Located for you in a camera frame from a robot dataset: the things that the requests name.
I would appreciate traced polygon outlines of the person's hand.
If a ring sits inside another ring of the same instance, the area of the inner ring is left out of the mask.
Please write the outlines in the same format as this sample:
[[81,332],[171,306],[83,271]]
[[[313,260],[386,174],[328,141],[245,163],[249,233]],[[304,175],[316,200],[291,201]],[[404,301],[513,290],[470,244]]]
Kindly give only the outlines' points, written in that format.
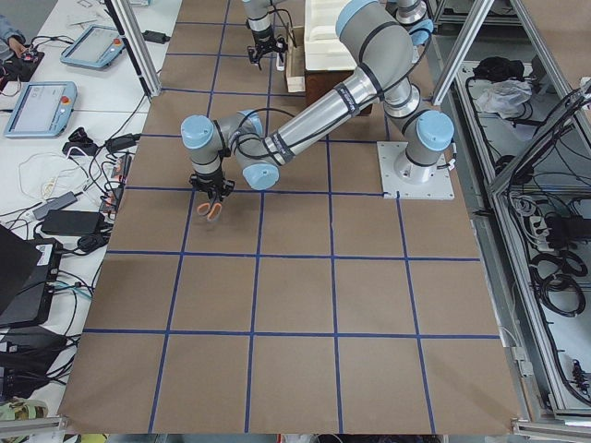
[[27,51],[27,47],[17,37],[9,37],[6,42],[16,57],[21,57]]

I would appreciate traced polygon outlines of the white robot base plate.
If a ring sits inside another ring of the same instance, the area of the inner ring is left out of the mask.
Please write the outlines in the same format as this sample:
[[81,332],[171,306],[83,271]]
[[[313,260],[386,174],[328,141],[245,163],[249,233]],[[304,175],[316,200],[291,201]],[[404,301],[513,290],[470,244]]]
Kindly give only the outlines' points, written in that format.
[[443,153],[435,165],[423,167],[406,158],[407,142],[379,141],[382,195],[390,199],[453,200],[450,171]]

